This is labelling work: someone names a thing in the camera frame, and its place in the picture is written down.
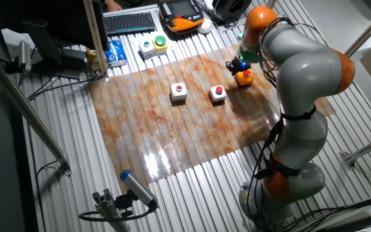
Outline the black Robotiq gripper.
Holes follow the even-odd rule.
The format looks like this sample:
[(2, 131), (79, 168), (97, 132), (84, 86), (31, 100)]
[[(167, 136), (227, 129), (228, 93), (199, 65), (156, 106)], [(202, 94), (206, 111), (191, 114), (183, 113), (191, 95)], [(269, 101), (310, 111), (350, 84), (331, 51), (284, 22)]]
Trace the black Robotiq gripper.
[(231, 72), (232, 75), (235, 75), (238, 72), (244, 72), (246, 70), (250, 70), (251, 64), (247, 63), (246, 61), (240, 61), (237, 59), (235, 60), (234, 64), (232, 61), (227, 61), (226, 67)]

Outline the person's bare hand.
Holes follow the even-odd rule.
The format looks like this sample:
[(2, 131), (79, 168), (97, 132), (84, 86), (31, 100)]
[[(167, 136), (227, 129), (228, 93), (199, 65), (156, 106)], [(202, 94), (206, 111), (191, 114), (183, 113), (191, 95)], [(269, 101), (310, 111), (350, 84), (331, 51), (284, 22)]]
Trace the person's bare hand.
[(115, 12), (122, 10), (122, 7), (114, 0), (104, 0), (108, 12)]

